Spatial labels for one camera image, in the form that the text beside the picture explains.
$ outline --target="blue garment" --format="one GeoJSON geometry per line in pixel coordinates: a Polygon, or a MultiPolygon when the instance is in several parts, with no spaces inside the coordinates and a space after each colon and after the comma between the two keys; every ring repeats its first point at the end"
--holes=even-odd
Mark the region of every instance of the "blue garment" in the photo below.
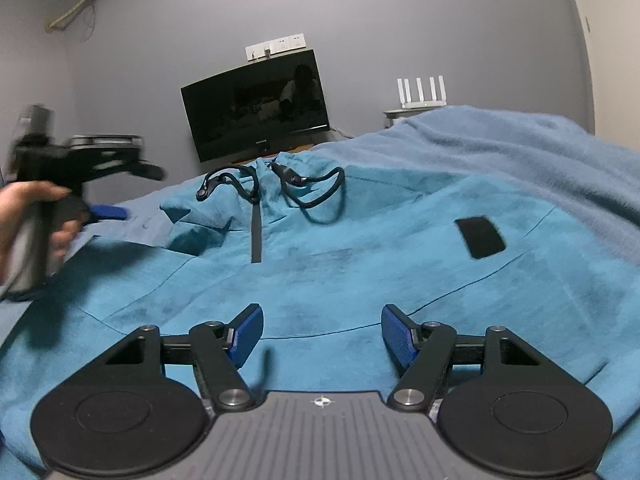
{"type": "MultiPolygon", "coordinates": [[[[300,174],[333,167],[312,153],[278,161],[300,174]]],[[[640,329],[637,267],[555,206],[483,176],[348,166],[344,191],[303,212],[263,161],[256,168],[263,263],[249,263],[248,203],[231,186],[198,203],[199,183],[190,182],[162,204],[175,223],[169,249],[94,238],[49,283],[0,349],[0,431],[15,456],[40,464],[28,431],[35,403],[122,335],[141,324],[185,333],[252,302],[265,316],[241,370],[254,390],[386,395],[398,377],[379,321],[382,306],[395,303],[417,322],[439,320],[459,333],[508,326],[588,381],[623,428],[605,478],[640,478],[620,451],[640,400],[640,342],[630,336],[640,329]],[[507,244],[483,260],[471,259],[454,224],[478,215],[507,244]]],[[[310,200],[330,184],[299,192],[310,200]]],[[[195,388],[189,367],[168,375],[195,388]]]]}

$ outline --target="black patch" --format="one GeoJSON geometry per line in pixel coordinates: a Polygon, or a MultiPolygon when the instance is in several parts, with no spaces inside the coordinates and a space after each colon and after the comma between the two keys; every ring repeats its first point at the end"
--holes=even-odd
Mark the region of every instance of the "black patch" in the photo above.
{"type": "Polygon", "coordinates": [[[501,253],[507,247],[498,229],[484,216],[458,218],[456,224],[475,260],[501,253]]]}

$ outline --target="human hand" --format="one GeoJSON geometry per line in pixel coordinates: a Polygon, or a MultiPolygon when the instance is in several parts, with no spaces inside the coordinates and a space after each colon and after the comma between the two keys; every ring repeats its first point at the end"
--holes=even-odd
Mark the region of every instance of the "human hand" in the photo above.
{"type": "MultiPolygon", "coordinates": [[[[12,247],[25,209],[34,202],[55,202],[69,193],[66,187],[44,181],[14,182],[0,189],[0,283],[7,279],[12,247]]],[[[57,261],[64,259],[81,228],[80,221],[72,220],[51,235],[51,248],[57,261]]]]}

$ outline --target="white wall socket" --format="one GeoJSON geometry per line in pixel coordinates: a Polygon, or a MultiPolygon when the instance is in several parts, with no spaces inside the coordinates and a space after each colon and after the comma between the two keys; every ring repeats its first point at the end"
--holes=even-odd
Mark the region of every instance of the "white wall socket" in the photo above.
{"type": "Polygon", "coordinates": [[[265,41],[264,43],[257,43],[252,46],[245,47],[246,60],[252,61],[254,59],[260,59],[266,56],[265,50],[269,51],[270,56],[273,54],[280,54],[287,50],[295,50],[297,48],[305,48],[305,35],[294,34],[293,36],[286,36],[285,38],[278,38],[277,40],[265,41]]]}

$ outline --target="gray wall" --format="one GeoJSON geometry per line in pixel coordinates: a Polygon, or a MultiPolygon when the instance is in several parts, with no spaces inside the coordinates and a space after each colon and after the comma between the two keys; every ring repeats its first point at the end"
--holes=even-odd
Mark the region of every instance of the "gray wall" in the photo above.
{"type": "MultiPolygon", "coordinates": [[[[572,0],[99,0],[92,37],[66,33],[83,131],[146,138],[169,183],[203,171],[180,87],[246,62],[244,48],[303,32],[316,51],[330,121],[378,130],[396,78],[442,74],[451,104],[548,112],[589,123],[588,74],[572,0]]],[[[114,176],[116,201],[158,184],[114,176]]]]}
{"type": "Polygon", "coordinates": [[[56,112],[54,135],[77,134],[78,120],[64,37],[44,25],[60,0],[0,0],[0,166],[5,171],[16,121],[43,103],[56,112]]]}

